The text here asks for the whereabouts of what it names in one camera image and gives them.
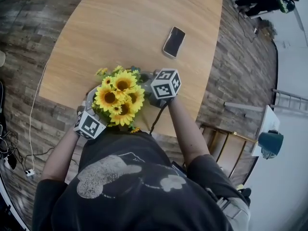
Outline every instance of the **wooden floor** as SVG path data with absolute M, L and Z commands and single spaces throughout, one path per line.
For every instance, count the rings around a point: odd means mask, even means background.
M 30 154 L 29 114 L 43 68 L 67 19 L 81 0 L 0 0 L 0 50 L 6 62 L 0 78 L 7 87 L 5 115 L 9 130 L 16 133 L 24 157 Z M 252 39 L 256 20 L 240 18 L 246 35 Z M 253 43 L 244 35 L 231 0 L 223 0 L 217 49 L 197 123 L 207 122 L 247 136 L 254 136 L 257 122 L 244 118 L 241 111 L 224 108 L 223 103 L 238 102 L 264 106 L 272 101 L 275 86 L 276 52 L 273 44 L 260 34 Z M 76 111 L 37 98 L 32 114 L 31 140 L 35 154 L 55 146 L 74 122 Z M 175 138 L 155 135 L 172 160 L 183 161 Z M 84 141 L 78 142 L 73 159 L 78 163 Z M 12 201 L 25 223 L 31 227 L 36 185 L 48 154 L 36 156 L 36 175 L 27 178 L 20 164 L 14 171 L 0 163 L 0 170 Z M 232 181 L 245 179 L 254 158 L 245 152 Z M 26 166 L 31 168 L 30 157 Z M 77 173 L 71 162 L 67 181 Z

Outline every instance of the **smartphone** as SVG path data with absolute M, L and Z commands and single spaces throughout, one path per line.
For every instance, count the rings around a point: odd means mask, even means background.
M 181 29 L 178 29 L 177 27 L 174 26 L 164 44 L 163 47 L 164 54 L 172 58 L 176 58 L 184 38 L 185 38 L 185 33 Z

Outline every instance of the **artificial sunflower bouquet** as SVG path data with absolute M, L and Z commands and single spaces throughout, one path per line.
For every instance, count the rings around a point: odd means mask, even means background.
M 108 127 L 128 125 L 133 131 L 139 130 L 133 125 L 134 117 L 143 106 L 144 89 L 140 69 L 124 69 L 117 66 L 112 72 L 102 68 L 96 75 L 102 81 L 97 87 L 92 108 Z

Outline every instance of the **phone screen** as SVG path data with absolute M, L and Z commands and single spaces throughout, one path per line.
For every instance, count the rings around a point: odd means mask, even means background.
M 168 54 L 176 57 L 184 37 L 185 33 L 177 27 L 174 27 L 169 35 L 169 38 L 167 39 L 163 50 Z

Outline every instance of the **electrical outlet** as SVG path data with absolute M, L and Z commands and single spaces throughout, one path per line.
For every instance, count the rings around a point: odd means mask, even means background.
M 34 175 L 34 174 L 35 174 L 35 172 L 34 172 L 33 169 L 29 169 L 28 171 L 26 171 L 27 176 L 31 176 L 31 175 Z

